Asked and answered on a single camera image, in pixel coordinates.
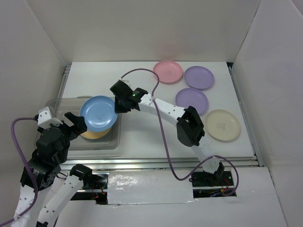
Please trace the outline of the yellow plate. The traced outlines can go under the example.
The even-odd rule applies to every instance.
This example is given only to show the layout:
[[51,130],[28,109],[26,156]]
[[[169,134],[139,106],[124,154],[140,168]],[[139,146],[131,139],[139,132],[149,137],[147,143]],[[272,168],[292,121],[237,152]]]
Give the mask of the yellow plate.
[[110,131],[111,131],[111,127],[104,131],[100,131],[100,132],[93,132],[93,131],[87,130],[86,132],[81,134],[81,137],[83,137],[87,140],[97,140],[97,139],[100,139],[100,138],[106,136]]

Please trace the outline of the blue plate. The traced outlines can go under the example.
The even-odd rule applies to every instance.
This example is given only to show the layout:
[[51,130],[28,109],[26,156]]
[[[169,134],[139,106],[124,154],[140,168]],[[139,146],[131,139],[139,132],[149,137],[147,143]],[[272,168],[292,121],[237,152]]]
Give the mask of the blue plate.
[[88,99],[80,109],[87,130],[101,132],[111,128],[118,117],[115,112],[115,102],[107,96],[94,96]]

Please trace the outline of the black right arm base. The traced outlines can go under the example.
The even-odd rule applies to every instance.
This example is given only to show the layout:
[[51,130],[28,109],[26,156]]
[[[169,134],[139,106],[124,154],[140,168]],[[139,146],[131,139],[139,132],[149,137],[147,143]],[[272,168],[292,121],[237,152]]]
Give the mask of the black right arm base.
[[225,171],[225,168],[220,164],[218,170],[214,173],[208,173],[206,171],[194,172],[189,181],[193,187],[230,187],[234,186],[231,171]]

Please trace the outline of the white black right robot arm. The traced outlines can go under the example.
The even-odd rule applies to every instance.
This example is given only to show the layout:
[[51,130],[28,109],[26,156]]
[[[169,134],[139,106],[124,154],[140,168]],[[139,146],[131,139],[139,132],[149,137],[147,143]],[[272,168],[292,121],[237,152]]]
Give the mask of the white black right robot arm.
[[[209,148],[205,139],[204,125],[194,107],[184,108],[170,104],[156,98],[153,92],[149,93],[142,88],[132,90],[121,79],[110,88],[110,91],[115,96],[116,113],[127,113],[135,109],[158,117],[169,167],[177,180],[188,179],[199,167],[203,168],[209,184],[217,185],[223,179],[224,166]],[[190,147],[200,160],[200,163],[183,178],[178,177],[173,169],[162,120],[176,127],[179,142]]]

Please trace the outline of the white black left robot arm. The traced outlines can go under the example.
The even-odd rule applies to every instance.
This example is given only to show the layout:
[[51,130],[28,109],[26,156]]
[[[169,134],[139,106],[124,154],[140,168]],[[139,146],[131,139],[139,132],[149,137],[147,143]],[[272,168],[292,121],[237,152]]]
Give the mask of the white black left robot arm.
[[37,122],[37,130],[40,133],[30,160],[26,160],[15,133],[16,123],[26,118],[17,118],[11,123],[11,136],[24,164],[24,170],[20,179],[20,197],[15,215],[2,223],[2,226],[53,227],[75,193],[81,188],[92,186],[92,170],[85,165],[76,164],[61,188],[44,204],[55,178],[61,171],[60,165],[67,160],[71,141],[87,131],[84,117],[71,112],[65,113],[64,116],[72,122],[72,126],[52,117],[48,110],[29,118],[30,121]]

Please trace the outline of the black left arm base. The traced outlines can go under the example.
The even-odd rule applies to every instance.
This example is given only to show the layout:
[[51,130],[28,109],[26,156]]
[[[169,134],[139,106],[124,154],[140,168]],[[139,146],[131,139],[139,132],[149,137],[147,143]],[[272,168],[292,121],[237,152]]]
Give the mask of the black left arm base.
[[90,183],[78,190],[71,201],[94,201],[98,205],[107,205],[107,174],[93,174]]

